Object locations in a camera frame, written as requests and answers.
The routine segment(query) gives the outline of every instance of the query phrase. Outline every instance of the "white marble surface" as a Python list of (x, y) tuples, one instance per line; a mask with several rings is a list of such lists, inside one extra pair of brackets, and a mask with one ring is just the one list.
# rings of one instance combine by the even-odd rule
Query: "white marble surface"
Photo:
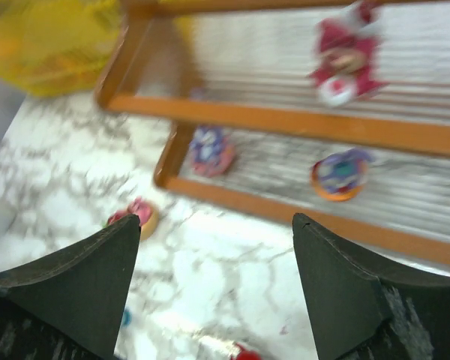
[(0, 271), (91, 235), (142, 196), (162, 216), (140, 245), (118, 354), (228, 359), (218, 350), (242, 341), (266, 359), (317, 359), (291, 229), (155, 188), (168, 128), (103, 114), (90, 94), (26, 100), (0, 146), (0, 199), (18, 212)]

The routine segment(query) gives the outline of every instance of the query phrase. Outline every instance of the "marble floor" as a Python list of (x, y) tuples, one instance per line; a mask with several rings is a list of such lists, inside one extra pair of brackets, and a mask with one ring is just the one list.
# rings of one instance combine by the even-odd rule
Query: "marble floor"
[(266, 359), (317, 359), (291, 229), (155, 188), (168, 129), (104, 114), (90, 94), (26, 100), (0, 145), (0, 199), (18, 211), (0, 271), (83, 239), (142, 196), (161, 219), (140, 245), (117, 354), (228, 359), (241, 341)]

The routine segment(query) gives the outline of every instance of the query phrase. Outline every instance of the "plush toy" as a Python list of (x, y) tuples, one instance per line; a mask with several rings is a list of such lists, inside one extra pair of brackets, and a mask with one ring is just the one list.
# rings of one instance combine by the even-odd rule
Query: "plush toy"
[(374, 78), (374, 57), (380, 44), (377, 5), (360, 0), (319, 24), (320, 65), (310, 76), (319, 99), (329, 107), (374, 95), (386, 82)]

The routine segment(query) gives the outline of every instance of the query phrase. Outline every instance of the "blue object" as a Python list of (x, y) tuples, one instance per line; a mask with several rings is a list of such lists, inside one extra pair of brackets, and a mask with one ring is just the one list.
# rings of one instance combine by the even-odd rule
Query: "blue object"
[(318, 180), (330, 194), (351, 191), (362, 181), (362, 161), (371, 162), (373, 158), (360, 148), (332, 154), (320, 162)]
[(132, 314), (128, 309), (123, 310), (123, 316), (121, 317), (121, 326), (127, 327), (132, 322)]
[(193, 161), (199, 164), (207, 164), (215, 161), (220, 163), (220, 156), (225, 149), (225, 136), (221, 127), (199, 126), (190, 143), (190, 150), (194, 152)]

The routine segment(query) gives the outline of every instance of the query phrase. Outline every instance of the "toy on floor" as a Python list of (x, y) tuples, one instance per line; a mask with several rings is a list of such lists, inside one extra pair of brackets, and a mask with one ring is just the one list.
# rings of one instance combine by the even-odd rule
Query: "toy on floor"
[(235, 149), (221, 127), (199, 126), (190, 143), (193, 171), (212, 177), (225, 173), (235, 158)]
[(132, 313), (125, 308), (123, 310), (123, 316), (121, 317), (121, 327), (126, 328), (132, 322)]
[(375, 55), (380, 44), (377, 4), (359, 0), (334, 18), (319, 24), (320, 65), (310, 76), (319, 99), (339, 107), (356, 98), (372, 96), (386, 82), (375, 79)]
[(262, 360), (262, 357), (252, 350), (245, 349), (239, 343), (235, 344), (239, 348), (239, 353), (237, 356), (231, 356), (230, 360)]
[(327, 200), (352, 199), (362, 190), (368, 163), (371, 161), (373, 158), (360, 148), (332, 154), (313, 166), (312, 186)]
[(157, 228), (159, 218), (157, 208), (150, 202), (142, 200), (141, 197), (137, 197), (125, 210), (118, 210), (110, 216), (106, 225), (113, 224), (128, 214), (135, 214), (140, 219), (140, 240), (148, 239)]

